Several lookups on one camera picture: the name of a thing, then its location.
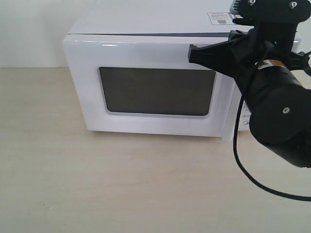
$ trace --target white wall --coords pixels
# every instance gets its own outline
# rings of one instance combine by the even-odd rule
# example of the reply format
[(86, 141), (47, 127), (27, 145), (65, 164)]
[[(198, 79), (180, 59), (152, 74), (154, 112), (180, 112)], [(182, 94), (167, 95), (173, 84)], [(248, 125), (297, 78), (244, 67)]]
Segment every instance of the white wall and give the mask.
[[(0, 0), (0, 67), (66, 67), (62, 40), (94, 0)], [(299, 27), (311, 50), (311, 19)]]

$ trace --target microwave top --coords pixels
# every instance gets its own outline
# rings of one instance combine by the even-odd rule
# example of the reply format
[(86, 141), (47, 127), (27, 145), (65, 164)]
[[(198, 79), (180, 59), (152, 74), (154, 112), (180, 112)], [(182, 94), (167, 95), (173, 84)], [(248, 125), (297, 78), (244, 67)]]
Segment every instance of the microwave top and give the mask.
[(88, 6), (69, 34), (169, 35), (227, 37), (235, 25), (232, 0), (97, 0)]

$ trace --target microwave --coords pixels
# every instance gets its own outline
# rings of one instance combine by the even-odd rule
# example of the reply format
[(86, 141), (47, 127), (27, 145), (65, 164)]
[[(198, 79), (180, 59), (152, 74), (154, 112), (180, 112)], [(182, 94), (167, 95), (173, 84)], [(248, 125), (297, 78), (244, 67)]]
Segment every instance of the microwave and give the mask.
[[(228, 40), (230, 0), (98, 0), (63, 46), (91, 131), (233, 137), (232, 78), (188, 62), (190, 45)], [(301, 38), (296, 35), (293, 50)], [(244, 105), (240, 131), (249, 130)]]

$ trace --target table surface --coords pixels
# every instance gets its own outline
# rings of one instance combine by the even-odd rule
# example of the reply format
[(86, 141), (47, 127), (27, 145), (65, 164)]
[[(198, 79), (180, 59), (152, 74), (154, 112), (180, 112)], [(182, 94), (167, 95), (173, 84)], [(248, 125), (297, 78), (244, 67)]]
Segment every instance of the table surface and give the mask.
[[(311, 170), (250, 133), (239, 153), (262, 183), (311, 195)], [(310, 216), (250, 183), (231, 143), (90, 132), (68, 69), (0, 69), (0, 232), (301, 233)]]

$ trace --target label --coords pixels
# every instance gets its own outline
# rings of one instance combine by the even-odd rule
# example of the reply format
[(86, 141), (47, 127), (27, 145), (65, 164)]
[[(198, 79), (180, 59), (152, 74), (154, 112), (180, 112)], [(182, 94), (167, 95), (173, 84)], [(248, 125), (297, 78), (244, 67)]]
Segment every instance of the label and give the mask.
[(267, 68), (267, 67), (285, 67), (286, 68), (286, 66), (281, 61), (278, 61), (278, 60), (264, 60), (260, 64), (258, 69), (264, 69), (264, 68)]
[(208, 17), (212, 25), (229, 25), (232, 22), (233, 15), (228, 12), (208, 13)]

